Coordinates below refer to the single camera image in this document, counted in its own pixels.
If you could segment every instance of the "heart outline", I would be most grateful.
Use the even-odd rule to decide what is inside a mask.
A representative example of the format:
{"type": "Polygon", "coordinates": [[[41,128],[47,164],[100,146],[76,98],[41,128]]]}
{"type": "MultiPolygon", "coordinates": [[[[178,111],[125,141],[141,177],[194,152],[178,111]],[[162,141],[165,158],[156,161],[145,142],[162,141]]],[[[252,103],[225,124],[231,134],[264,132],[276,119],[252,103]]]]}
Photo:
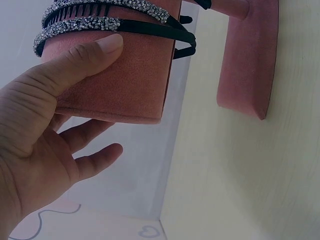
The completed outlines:
{"type": "Polygon", "coordinates": [[[156,229],[154,226],[146,225],[146,226],[142,227],[142,230],[140,232],[138,232],[138,235],[142,238],[145,238],[145,239],[154,239],[154,238],[160,237],[161,234],[160,234],[159,230],[156,229]],[[156,234],[146,235],[146,233],[150,232],[149,229],[154,230],[156,234]]]}

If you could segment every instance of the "pink velvet display stand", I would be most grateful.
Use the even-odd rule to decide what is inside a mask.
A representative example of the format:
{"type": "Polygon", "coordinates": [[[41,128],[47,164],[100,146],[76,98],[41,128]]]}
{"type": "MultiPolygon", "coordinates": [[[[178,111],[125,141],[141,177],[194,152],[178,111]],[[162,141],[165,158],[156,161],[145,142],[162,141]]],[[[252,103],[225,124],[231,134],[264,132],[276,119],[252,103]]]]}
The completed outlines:
{"type": "Polygon", "coordinates": [[[213,0],[211,9],[230,16],[217,103],[263,120],[275,73],[279,0],[213,0]]]}
{"type": "MultiPolygon", "coordinates": [[[[181,1],[150,0],[176,19],[180,15],[181,1]]],[[[160,24],[151,16],[118,6],[110,7],[108,17],[160,24]]],[[[138,33],[119,33],[124,41],[121,57],[105,71],[83,80],[59,96],[58,114],[114,123],[160,122],[175,41],[138,33]]],[[[55,36],[46,41],[42,60],[49,61],[76,44],[112,34],[110,31],[85,31],[55,36]]]]}

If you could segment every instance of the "heart decoration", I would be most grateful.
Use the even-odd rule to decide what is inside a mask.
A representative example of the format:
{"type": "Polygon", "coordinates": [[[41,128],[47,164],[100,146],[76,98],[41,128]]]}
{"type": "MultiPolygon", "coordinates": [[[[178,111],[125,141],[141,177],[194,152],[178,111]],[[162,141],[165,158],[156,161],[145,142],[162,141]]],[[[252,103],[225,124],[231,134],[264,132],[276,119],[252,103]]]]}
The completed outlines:
{"type": "Polygon", "coordinates": [[[154,239],[160,236],[160,232],[154,226],[143,226],[139,236],[145,239],[154,239]]]}

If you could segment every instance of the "white wall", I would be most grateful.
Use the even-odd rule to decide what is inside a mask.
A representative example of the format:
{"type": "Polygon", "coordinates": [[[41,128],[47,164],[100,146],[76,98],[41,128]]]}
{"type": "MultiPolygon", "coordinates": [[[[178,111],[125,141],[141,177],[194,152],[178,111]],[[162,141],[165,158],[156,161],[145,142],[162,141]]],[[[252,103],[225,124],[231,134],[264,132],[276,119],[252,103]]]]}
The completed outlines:
{"type": "MultiPolygon", "coordinates": [[[[33,40],[41,30],[41,17],[51,0],[6,0],[0,14],[0,87],[40,62],[33,40]]],[[[198,16],[198,7],[186,3],[183,14],[198,16]]],[[[194,31],[196,21],[189,25],[194,31]]],[[[113,142],[124,145],[123,156],[99,176],[76,184],[64,196],[91,208],[147,219],[158,219],[176,138],[190,60],[175,61],[162,123],[143,126],[119,124],[102,134],[79,155],[87,155],[113,142]]],[[[63,129],[84,120],[73,118],[63,129]]]]}
{"type": "Polygon", "coordinates": [[[161,215],[168,240],[320,239],[320,1],[279,3],[264,121],[217,106],[228,17],[199,13],[161,215]]]}

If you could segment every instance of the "black headband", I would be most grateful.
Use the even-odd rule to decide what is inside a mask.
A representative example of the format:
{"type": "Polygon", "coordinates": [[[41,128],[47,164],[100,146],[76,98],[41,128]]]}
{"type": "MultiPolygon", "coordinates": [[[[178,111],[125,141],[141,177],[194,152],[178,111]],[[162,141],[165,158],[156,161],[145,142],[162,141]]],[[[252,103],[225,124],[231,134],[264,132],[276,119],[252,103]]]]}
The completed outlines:
{"type": "MultiPolygon", "coordinates": [[[[190,17],[180,17],[180,22],[183,24],[190,23],[191,21],[192,18],[190,17]]],[[[46,40],[64,33],[77,31],[120,31],[152,35],[190,44],[190,47],[175,50],[173,59],[179,59],[191,56],[196,52],[195,36],[188,32],[180,22],[170,16],[165,9],[145,0],[55,1],[43,15],[43,29],[34,41],[34,51],[41,57],[46,40]],[[110,6],[142,12],[168,26],[129,19],[109,18],[107,14],[110,6]],[[78,15],[84,16],[87,9],[90,16],[79,18],[78,15]],[[75,19],[66,19],[67,17],[71,18],[73,13],[75,19]]]]}

